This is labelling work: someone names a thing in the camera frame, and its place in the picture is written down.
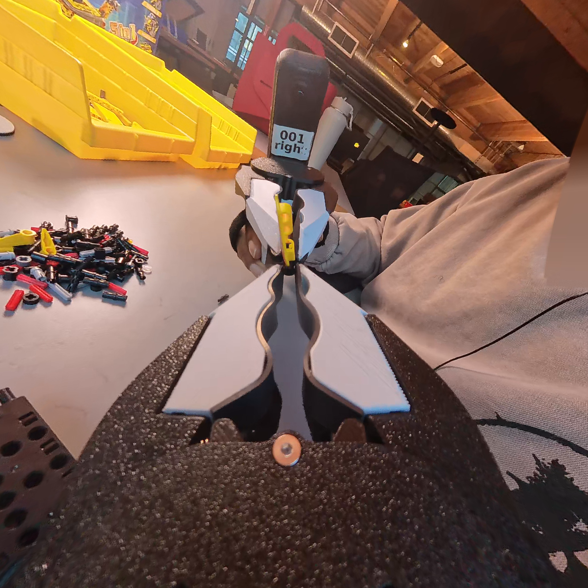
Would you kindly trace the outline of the person's beige sweatshirt torso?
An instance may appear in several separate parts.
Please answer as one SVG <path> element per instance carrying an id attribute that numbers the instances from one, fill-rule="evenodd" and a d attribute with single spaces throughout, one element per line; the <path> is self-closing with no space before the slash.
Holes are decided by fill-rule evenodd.
<path id="1" fill-rule="evenodd" d="M 406 299 L 372 283 L 362 307 L 456 393 L 556 577 L 587 587 L 587 292 L 515 286 Z"/>

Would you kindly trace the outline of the yellow storage bin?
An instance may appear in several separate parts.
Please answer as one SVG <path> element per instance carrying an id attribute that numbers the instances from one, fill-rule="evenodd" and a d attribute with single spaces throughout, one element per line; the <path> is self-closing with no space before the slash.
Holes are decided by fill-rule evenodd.
<path id="1" fill-rule="evenodd" d="M 1 1 L 1 105 L 82 159 L 176 160 L 194 143 L 81 60 L 54 1 Z M 92 119 L 87 92 L 140 128 Z"/>
<path id="2" fill-rule="evenodd" d="M 155 52 L 149 54 L 77 14 L 65 13 L 59 1 L 55 4 L 68 20 L 85 65 L 132 95 L 147 114 L 170 123 L 171 133 L 192 140 L 189 153 L 180 155 L 184 161 L 195 168 L 222 169 L 249 162 L 256 138 L 252 126 L 190 78 L 167 69 Z"/>

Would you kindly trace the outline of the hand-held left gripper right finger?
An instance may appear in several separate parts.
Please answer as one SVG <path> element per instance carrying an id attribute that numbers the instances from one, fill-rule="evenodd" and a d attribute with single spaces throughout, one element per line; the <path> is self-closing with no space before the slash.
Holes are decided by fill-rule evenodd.
<path id="1" fill-rule="evenodd" d="M 409 412 L 367 313 L 305 266 L 296 270 L 311 382 L 358 414 Z"/>

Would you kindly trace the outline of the person's right forearm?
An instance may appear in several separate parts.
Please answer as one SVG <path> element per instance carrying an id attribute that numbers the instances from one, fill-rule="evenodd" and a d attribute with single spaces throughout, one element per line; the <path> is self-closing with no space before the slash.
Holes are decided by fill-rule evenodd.
<path id="1" fill-rule="evenodd" d="M 539 160 L 460 185 L 431 204 L 391 210 L 380 219 L 334 212 L 325 243 L 306 265 L 352 276 L 365 286 L 416 246 L 424 246 L 417 257 L 425 260 L 450 246 L 458 261 L 466 261 L 467 254 L 502 238 L 517 252 L 515 242 L 548 217 L 539 206 L 557 206 L 569 164 L 570 158 Z"/>

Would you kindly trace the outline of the window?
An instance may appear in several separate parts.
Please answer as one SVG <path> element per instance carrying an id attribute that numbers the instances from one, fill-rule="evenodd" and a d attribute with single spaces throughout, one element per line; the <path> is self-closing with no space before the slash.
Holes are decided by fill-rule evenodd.
<path id="1" fill-rule="evenodd" d="M 262 33 L 264 23 L 241 8 L 236 19 L 229 46 L 224 58 L 233 73 L 244 70 L 256 37 Z"/>

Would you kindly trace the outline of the robot kit box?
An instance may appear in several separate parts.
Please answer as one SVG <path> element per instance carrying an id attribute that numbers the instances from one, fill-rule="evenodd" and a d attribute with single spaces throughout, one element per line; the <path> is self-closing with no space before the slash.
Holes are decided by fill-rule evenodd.
<path id="1" fill-rule="evenodd" d="M 63 11 L 77 14 L 131 45 L 153 54 L 165 1 L 60 1 Z"/>

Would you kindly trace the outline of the pile of small building pins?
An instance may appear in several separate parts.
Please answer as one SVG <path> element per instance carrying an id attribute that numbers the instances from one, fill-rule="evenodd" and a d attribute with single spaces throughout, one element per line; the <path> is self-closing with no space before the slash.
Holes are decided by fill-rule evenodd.
<path id="1" fill-rule="evenodd" d="M 78 292 L 125 305 L 125 285 L 152 273 L 149 252 L 118 224 L 79 225 L 66 215 L 59 228 L 45 221 L 28 229 L 1 231 L 1 299 L 4 315 L 20 307 L 69 305 Z"/>

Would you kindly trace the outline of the yellow piece with black pins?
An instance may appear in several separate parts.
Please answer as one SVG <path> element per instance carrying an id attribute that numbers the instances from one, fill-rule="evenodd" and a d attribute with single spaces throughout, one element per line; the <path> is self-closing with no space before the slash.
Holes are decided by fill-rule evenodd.
<path id="1" fill-rule="evenodd" d="M 292 239 L 293 234 L 293 215 L 292 206 L 288 201 L 282 201 L 278 194 L 274 196 L 276 204 L 276 216 L 278 225 L 278 238 L 280 253 L 276 257 L 281 257 L 286 275 L 293 275 L 296 264 L 295 243 Z"/>

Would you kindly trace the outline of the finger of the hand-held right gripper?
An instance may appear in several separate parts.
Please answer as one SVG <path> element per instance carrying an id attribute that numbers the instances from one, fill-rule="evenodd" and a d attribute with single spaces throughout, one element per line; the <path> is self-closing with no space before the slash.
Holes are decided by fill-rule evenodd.
<path id="1" fill-rule="evenodd" d="M 246 218 L 260 239 L 262 256 L 267 256 L 268 251 L 274 256 L 282 254 L 275 202 L 275 196 L 281 191 L 281 187 L 270 180 L 251 180 L 249 197 L 246 198 Z"/>
<path id="2" fill-rule="evenodd" d="M 302 263 L 322 237 L 329 219 L 325 195 L 314 189 L 298 189 L 293 200 L 293 233 L 296 261 Z"/>

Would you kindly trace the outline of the grey desk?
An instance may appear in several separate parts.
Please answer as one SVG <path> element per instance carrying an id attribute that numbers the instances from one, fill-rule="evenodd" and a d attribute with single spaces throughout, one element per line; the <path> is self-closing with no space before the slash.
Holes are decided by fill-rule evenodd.
<path id="1" fill-rule="evenodd" d="M 4 107 L 1 230 L 43 221 L 118 224 L 149 252 L 152 273 L 123 285 L 125 303 L 86 288 L 64 303 L 5 313 L 17 282 L 1 281 L 1 387 L 26 396 L 78 458 L 113 402 L 200 316 L 254 276 L 228 239 L 243 208 L 234 172 L 173 163 L 83 160 Z"/>

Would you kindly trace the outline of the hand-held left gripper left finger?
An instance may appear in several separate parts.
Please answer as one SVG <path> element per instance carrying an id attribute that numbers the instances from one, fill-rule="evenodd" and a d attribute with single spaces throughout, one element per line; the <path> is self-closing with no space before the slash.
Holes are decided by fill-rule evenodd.
<path id="1" fill-rule="evenodd" d="M 272 266 L 210 315 L 162 411 L 263 416 L 269 409 L 282 268 Z"/>

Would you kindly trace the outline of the person's right hand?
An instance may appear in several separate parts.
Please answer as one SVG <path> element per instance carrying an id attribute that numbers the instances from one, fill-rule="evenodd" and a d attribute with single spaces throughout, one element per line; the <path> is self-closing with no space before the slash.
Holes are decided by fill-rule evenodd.
<path id="1" fill-rule="evenodd" d="M 241 228 L 237 240 L 237 255 L 255 278 L 275 265 L 274 260 L 269 256 L 266 263 L 262 262 L 261 241 L 248 224 Z"/>

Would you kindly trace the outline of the black disc on pole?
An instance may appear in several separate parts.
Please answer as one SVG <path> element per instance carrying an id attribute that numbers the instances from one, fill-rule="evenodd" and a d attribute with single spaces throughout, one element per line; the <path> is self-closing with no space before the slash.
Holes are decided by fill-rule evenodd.
<path id="1" fill-rule="evenodd" d="M 444 143 L 456 149 L 452 130 L 457 126 L 455 120 L 443 110 L 436 107 L 429 108 L 423 117 L 423 121 L 429 124 L 430 130 L 423 140 L 425 149 L 431 151 L 434 143 Z"/>

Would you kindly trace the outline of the heap of yellow pieces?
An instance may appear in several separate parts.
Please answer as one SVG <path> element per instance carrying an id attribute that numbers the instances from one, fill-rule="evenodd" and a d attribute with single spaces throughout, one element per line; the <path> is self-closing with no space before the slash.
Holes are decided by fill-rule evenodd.
<path id="1" fill-rule="evenodd" d="M 140 124 L 127 118 L 120 108 L 110 103 L 105 97 L 105 92 L 101 91 L 99 96 L 87 92 L 87 96 L 92 119 L 129 128 L 141 127 Z"/>

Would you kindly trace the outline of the red cardboard box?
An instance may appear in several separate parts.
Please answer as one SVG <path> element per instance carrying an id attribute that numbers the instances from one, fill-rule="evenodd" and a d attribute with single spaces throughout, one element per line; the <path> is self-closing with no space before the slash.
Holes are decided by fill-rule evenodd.
<path id="1" fill-rule="evenodd" d="M 336 97 L 320 40 L 298 23 L 284 26 L 275 44 L 258 36 L 241 75 L 233 110 L 269 134 L 271 123 L 316 129 Z"/>

